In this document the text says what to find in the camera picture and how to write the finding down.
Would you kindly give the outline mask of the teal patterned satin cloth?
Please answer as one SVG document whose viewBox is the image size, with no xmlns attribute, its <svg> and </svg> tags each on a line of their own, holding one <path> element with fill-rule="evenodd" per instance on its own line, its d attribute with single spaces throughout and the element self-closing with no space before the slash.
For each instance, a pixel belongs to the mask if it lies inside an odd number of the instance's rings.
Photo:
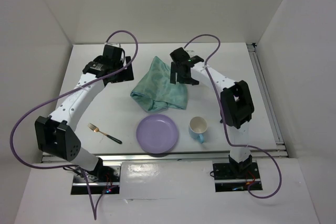
<svg viewBox="0 0 336 224">
<path fill-rule="evenodd" d="M 148 72 L 131 91 L 130 97 L 144 111 L 154 113 L 169 108 L 187 108 L 187 87 L 179 83 L 171 84 L 170 70 L 159 57 L 154 57 Z"/>
</svg>

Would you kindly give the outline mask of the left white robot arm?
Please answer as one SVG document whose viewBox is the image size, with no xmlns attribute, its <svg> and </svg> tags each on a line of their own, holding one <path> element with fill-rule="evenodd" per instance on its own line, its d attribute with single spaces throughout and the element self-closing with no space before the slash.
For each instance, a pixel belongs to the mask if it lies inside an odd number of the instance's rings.
<svg viewBox="0 0 336 224">
<path fill-rule="evenodd" d="M 134 79 L 131 57 L 98 56 L 83 69 L 75 87 L 63 103 L 48 117 L 35 121 L 38 148 L 85 170 L 91 181 L 112 181 L 114 170 L 103 165 L 103 160 L 84 149 L 75 134 L 77 124 L 94 98 L 108 83 Z"/>
</svg>

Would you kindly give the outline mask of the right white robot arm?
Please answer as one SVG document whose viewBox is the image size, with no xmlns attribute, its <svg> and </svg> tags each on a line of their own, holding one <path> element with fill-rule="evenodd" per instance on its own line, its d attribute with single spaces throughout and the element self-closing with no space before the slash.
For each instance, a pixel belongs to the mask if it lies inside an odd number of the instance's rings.
<svg viewBox="0 0 336 224">
<path fill-rule="evenodd" d="M 248 130 L 255 109 L 248 84 L 224 76 L 196 57 L 181 62 L 172 61 L 170 82 L 191 85 L 202 83 L 214 89 L 219 99 L 225 138 L 230 146 L 229 172 L 235 178 L 242 177 L 252 163 Z"/>
</svg>

